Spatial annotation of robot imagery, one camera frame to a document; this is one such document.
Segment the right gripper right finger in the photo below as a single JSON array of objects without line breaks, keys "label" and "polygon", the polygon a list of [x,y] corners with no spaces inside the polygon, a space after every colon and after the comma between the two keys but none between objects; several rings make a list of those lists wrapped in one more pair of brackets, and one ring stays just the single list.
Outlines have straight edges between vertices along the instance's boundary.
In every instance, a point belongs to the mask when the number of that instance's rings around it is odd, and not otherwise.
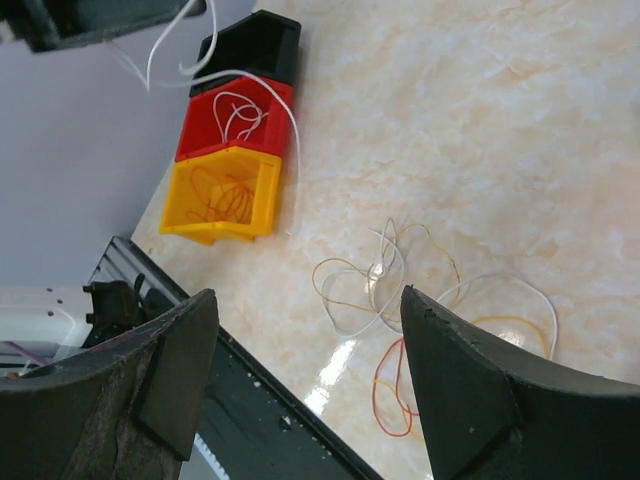
[{"label": "right gripper right finger", "polygon": [[401,320],[435,478],[638,478],[638,386],[531,354],[411,286]]}]

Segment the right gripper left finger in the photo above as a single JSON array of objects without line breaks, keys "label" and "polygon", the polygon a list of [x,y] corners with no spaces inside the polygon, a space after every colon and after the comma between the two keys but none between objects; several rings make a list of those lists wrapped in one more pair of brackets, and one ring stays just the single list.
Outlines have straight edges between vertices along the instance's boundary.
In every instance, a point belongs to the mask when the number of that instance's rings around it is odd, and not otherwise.
[{"label": "right gripper left finger", "polygon": [[204,289],[81,354],[1,381],[4,479],[176,479],[219,329]]}]

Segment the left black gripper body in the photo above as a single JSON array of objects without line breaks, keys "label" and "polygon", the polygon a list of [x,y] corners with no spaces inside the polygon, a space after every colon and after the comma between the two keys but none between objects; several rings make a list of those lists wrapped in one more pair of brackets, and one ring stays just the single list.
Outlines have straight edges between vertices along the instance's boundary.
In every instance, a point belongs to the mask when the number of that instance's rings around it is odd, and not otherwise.
[{"label": "left black gripper body", "polygon": [[1,42],[22,41],[34,53],[80,48],[204,12],[203,1],[9,0],[1,3]]}]

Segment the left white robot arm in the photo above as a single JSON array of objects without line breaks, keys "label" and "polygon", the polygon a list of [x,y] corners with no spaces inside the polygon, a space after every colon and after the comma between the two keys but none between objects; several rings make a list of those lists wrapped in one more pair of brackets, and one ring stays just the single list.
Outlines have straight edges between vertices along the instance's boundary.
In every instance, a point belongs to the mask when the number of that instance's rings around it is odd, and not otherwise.
[{"label": "left white robot arm", "polygon": [[[103,45],[145,89],[156,86],[152,66],[162,42],[184,18],[216,14],[210,1],[4,1],[1,40],[24,42],[34,53]],[[138,66],[117,39],[163,26]],[[1,289],[1,360],[42,366],[85,348],[91,336],[143,321],[136,291],[122,281],[62,288]]]}]

